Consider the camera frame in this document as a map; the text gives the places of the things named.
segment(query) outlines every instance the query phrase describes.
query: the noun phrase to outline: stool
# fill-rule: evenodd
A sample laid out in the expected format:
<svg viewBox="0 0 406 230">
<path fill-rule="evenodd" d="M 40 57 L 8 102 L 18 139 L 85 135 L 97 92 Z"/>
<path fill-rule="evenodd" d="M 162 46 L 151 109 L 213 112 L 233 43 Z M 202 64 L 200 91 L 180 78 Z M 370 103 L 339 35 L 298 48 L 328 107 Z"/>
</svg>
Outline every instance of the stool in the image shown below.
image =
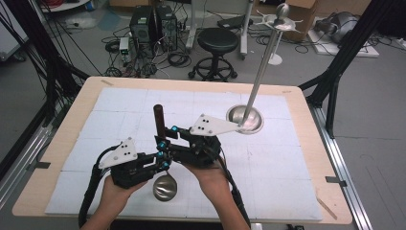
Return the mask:
<svg viewBox="0 0 406 230">
<path fill-rule="evenodd" d="M 202 77 L 203 81 L 227 81 L 230 77 L 232 79 L 237 77 L 233 66 L 223 58 L 225 54 L 234 51 L 238 46 L 236 34 L 223 28 L 208 28 L 199 34 L 197 42 L 201 48 L 212 53 L 213 56 L 199 60 L 193 70 L 189 72 L 189 79 L 193 79 L 196 73 Z M 206 60 L 211 60 L 212 64 L 210 66 L 204 65 L 203 62 Z M 219 67 L 220 61 L 225 63 L 226 66 Z"/>
</svg>

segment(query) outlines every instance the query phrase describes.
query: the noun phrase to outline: round metal base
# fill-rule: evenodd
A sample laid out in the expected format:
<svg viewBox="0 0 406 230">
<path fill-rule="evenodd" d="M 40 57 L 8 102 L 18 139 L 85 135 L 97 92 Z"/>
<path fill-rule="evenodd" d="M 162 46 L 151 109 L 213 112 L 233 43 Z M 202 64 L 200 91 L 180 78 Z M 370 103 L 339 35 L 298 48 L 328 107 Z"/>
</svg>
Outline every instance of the round metal base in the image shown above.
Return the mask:
<svg viewBox="0 0 406 230">
<path fill-rule="evenodd" d="M 233 123 L 240 123 L 244 117 L 244 112 L 247 105 L 240 104 L 231 107 L 227 111 L 227 121 Z M 251 108 L 247 120 L 242 124 L 242 129 L 237 132 L 242 134 L 254 134 L 259 132 L 263 127 L 263 116 L 254 107 Z"/>
</svg>

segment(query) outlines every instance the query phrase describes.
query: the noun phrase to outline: hand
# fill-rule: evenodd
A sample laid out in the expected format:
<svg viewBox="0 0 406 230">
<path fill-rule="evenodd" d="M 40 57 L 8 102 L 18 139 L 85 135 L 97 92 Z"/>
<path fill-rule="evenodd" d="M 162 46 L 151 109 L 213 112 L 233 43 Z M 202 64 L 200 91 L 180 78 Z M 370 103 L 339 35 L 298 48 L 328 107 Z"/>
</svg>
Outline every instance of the hand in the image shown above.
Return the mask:
<svg viewBox="0 0 406 230">
<path fill-rule="evenodd" d="M 230 195 L 230 186 L 223 169 L 218 164 L 210 168 L 198 169 L 185 165 L 197 178 L 200 188 L 211 203 Z"/>
<path fill-rule="evenodd" d="M 95 214 L 90 218 L 80 229 L 92 230 L 105 230 L 109 227 L 110 223 L 117 217 L 123 210 L 129 197 L 146 182 L 137 184 L 129 189 L 123 189 L 114 184 L 111 175 L 107 176 L 104 180 L 102 188 L 101 202 Z"/>
<path fill-rule="evenodd" d="M 208 169 L 185 167 L 196 176 L 204 195 L 217 211 L 224 230 L 249 230 L 250 227 L 234 203 L 225 172 L 217 165 L 213 164 Z"/>
<path fill-rule="evenodd" d="M 129 197 L 145 184 L 147 184 L 147 182 L 137 184 L 129 189 L 123 189 L 114 184 L 111 175 L 107 176 L 104 180 L 98 210 L 103 209 L 116 217 L 125 207 Z"/>
</svg>

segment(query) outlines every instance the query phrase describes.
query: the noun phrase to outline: black box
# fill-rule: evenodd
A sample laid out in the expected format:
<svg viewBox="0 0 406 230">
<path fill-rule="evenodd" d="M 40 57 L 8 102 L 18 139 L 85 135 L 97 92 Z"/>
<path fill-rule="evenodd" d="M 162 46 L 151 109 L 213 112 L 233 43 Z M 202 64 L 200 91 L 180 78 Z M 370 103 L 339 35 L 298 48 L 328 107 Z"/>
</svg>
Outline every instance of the black box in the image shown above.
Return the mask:
<svg viewBox="0 0 406 230">
<path fill-rule="evenodd" d="M 129 23 L 129 29 L 137 53 L 142 51 L 142 57 L 147 54 L 147 58 L 153 58 L 155 55 L 153 46 L 158 38 L 153 7 L 136 6 Z"/>
<path fill-rule="evenodd" d="M 162 39 L 163 49 L 177 50 L 177 18 L 170 6 L 156 7 L 158 39 Z"/>
</svg>

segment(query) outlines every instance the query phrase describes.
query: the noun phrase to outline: floor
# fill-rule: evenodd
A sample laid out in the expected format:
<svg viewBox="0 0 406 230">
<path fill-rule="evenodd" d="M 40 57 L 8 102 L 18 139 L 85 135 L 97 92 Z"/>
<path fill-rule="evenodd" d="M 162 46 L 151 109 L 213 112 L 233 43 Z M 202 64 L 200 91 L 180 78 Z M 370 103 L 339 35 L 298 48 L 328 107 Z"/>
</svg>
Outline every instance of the floor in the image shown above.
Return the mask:
<svg viewBox="0 0 406 230">
<path fill-rule="evenodd" d="M 64 18 L 82 10 L 59 14 Z M 206 13 L 204 26 L 219 19 Z M 101 39 L 128 25 L 128 14 L 101 8 L 91 12 L 98 25 L 92 29 L 78 30 L 71 34 L 83 52 L 95 66 L 104 72 L 109 55 Z M 66 34 L 63 36 L 75 65 L 84 72 L 98 76 Z M 264 84 L 299 85 L 322 74 L 333 57 L 316 55 L 311 47 L 298 47 L 282 42 L 278 55 L 283 59 L 279 66 L 268 66 Z M 350 170 L 356 190 L 361 197 L 372 228 L 375 230 L 406 229 L 406 51 L 388 45 L 374 47 L 379 58 L 357 57 L 340 81 L 336 106 L 334 133 L 339 148 Z M 257 74 L 264 46 L 254 38 L 248 39 L 248 56 L 242 60 L 238 51 L 227 55 L 238 77 L 231 82 L 253 83 Z M 192 64 L 185 68 L 166 68 L 151 78 L 190 81 L 188 73 L 192 65 L 208 56 L 194 46 Z M 29 61 L 0 63 L 0 160 L 28 125 L 44 103 L 44 93 Z M 21 218 L 11 213 L 12 205 L 30 178 L 26 172 L 9 200 L 0 210 L 0 229 L 75 229 L 75 218 Z M 263 229 L 282 230 L 284 224 L 264 224 Z M 354 224 L 345 226 L 307 224 L 305 229 L 356 229 Z"/>
</svg>

